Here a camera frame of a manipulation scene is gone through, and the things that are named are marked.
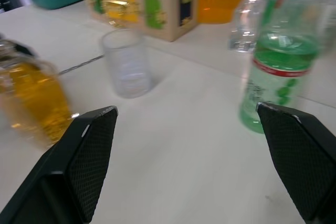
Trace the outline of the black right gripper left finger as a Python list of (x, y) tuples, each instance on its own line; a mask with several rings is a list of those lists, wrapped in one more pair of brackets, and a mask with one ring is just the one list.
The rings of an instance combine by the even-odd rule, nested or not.
[(76, 117), (37, 161), (1, 223), (90, 223), (109, 167), (116, 106)]

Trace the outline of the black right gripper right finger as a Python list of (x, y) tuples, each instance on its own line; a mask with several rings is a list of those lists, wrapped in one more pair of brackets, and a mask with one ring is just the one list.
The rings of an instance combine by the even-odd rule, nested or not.
[(335, 136), (312, 114), (259, 102), (274, 167), (305, 223), (335, 223)]

